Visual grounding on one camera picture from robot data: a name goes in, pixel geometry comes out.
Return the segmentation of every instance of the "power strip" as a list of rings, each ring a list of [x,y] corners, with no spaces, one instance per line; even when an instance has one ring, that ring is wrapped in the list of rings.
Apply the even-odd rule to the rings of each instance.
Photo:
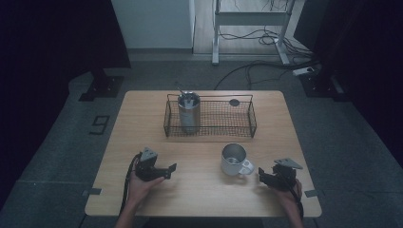
[[[293,70],[294,76],[309,75],[309,74],[315,74],[315,70],[312,67]]]

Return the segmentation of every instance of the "thermos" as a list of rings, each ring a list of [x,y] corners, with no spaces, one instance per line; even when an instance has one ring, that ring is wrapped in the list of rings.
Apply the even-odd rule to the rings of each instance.
[[[195,92],[182,91],[178,97],[181,128],[184,133],[193,134],[201,126],[201,98]]]

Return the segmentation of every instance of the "white desk frame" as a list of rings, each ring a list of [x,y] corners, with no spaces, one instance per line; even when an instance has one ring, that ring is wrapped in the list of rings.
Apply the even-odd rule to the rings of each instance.
[[[291,0],[289,8],[284,12],[221,12],[220,0],[216,0],[216,11],[214,13],[213,65],[217,66],[219,64],[220,26],[282,26],[278,38],[275,39],[276,49],[282,63],[289,65],[290,61],[286,55],[286,48],[283,41],[295,2],[296,0]]]

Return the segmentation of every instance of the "black wire basket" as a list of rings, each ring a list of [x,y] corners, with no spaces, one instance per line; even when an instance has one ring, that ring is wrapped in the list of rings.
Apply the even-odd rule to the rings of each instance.
[[[201,120],[192,133],[183,130],[178,108],[179,95],[168,94],[163,129],[166,137],[224,135],[255,136],[257,122],[253,95],[200,96]]]

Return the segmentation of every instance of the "tabletop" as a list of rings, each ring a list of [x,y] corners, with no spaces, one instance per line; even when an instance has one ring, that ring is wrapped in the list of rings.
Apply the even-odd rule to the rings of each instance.
[[[157,168],[176,163],[170,180],[153,188],[138,216],[149,217],[281,217],[274,193],[259,182],[258,167],[272,173],[274,160],[291,158],[303,191],[314,190],[287,104],[280,91],[195,91],[201,96],[253,95],[258,128],[254,138],[233,136],[166,137],[163,130],[167,94],[178,91],[128,91],[112,130],[86,213],[118,216],[125,174],[145,147],[158,153]],[[221,151],[239,143],[255,165],[251,175],[228,176],[221,171]],[[305,217],[319,217],[317,197],[302,196]]]

